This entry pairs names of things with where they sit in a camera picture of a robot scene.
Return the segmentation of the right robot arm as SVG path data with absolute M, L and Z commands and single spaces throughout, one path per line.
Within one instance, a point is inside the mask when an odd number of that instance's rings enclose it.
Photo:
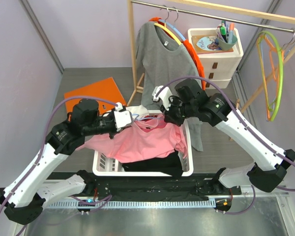
M 287 169 L 295 161 L 295 152 L 269 141 L 223 92 L 209 96 L 196 80 L 195 76 L 181 79 L 175 95 L 168 85 L 160 86 L 154 90 L 153 99 L 162 100 L 165 122 L 180 126 L 188 118 L 197 118 L 228 135 L 252 158 L 249 165 L 220 169 L 212 182 L 214 192 L 224 194 L 239 185 L 253 185 L 267 193 L 280 189 Z

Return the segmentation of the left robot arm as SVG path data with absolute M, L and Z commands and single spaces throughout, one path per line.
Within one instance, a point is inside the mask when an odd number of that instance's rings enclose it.
M 85 170 L 49 187 L 42 184 L 84 144 L 87 136 L 107 134 L 112 138 L 122 130 L 120 115 L 125 113 L 125 106 L 112 103 L 111 111 L 101 115 L 100 101 L 100 98 L 82 96 L 64 121 L 44 131 L 45 139 L 36 157 L 9 186 L 0 188 L 0 213 L 25 226 L 54 202 L 77 194 L 90 196 L 95 191 L 95 180 Z

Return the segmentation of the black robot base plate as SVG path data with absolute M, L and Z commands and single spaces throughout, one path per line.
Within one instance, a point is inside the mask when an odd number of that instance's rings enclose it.
M 101 177 L 89 173 L 93 186 L 74 197 L 93 197 L 100 200 L 112 195 L 112 201 L 175 202 L 205 201 L 209 197 L 239 196 L 240 187 L 226 189 L 211 181 L 214 174 L 192 174 L 188 177 Z

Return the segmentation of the light blue wire hanger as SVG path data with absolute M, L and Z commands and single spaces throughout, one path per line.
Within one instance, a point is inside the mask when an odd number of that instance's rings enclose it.
M 148 115 L 142 118 L 138 118 L 134 123 L 142 130 L 153 130 L 157 128 L 164 128 L 166 122 L 162 114 Z

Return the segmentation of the pink t shirt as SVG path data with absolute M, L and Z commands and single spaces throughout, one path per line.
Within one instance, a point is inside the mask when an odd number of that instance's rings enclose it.
M 182 127 L 166 123 L 162 118 L 135 121 L 113 139 L 108 134 L 94 135 L 78 150 L 92 149 L 120 163 L 166 158 L 175 150 L 185 158 L 188 148 Z

